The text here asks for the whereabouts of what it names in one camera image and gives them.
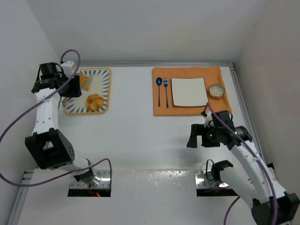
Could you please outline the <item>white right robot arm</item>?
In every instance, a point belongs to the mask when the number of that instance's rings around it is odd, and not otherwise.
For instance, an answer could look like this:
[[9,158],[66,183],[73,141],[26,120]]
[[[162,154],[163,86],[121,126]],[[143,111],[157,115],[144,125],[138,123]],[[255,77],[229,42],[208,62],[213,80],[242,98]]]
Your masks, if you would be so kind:
[[295,193],[288,193],[271,173],[257,149],[253,138],[243,126],[236,127],[229,111],[211,112],[204,110],[203,124],[193,124],[187,143],[188,148],[201,146],[220,147],[222,144],[237,158],[245,175],[229,160],[213,162],[211,159],[195,172],[198,189],[217,189],[227,184],[250,208],[258,225],[281,225],[291,222],[300,205]]

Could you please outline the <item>long croissant bread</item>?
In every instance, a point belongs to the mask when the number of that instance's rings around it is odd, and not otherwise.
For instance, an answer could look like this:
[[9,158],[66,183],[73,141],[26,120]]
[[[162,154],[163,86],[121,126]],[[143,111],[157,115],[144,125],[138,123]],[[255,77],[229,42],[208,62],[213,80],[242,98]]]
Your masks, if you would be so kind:
[[89,91],[91,79],[88,76],[84,75],[83,73],[78,73],[78,75],[80,77],[80,89]]

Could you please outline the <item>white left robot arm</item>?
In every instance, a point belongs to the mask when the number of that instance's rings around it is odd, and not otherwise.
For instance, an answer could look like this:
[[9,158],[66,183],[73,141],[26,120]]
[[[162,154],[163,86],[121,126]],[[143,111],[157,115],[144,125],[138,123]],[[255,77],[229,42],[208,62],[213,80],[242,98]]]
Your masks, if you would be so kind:
[[25,145],[40,169],[62,169],[73,172],[76,181],[91,187],[95,173],[86,158],[76,157],[71,142],[59,130],[58,109],[62,97],[81,95],[80,77],[74,75],[73,61],[39,65],[32,88],[38,107],[32,135]]

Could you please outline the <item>metal tongs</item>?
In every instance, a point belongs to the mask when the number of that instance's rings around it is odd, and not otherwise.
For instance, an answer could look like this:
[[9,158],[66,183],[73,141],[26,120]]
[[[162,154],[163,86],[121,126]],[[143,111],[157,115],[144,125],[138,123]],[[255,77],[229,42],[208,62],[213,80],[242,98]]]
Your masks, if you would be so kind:
[[[88,77],[84,75],[82,72],[76,74],[77,77],[79,77],[79,85],[80,85],[80,91],[89,91],[90,84],[93,81],[93,77]],[[78,97],[64,97],[62,100],[62,106],[65,108],[66,105],[71,102],[72,100],[75,100]]]

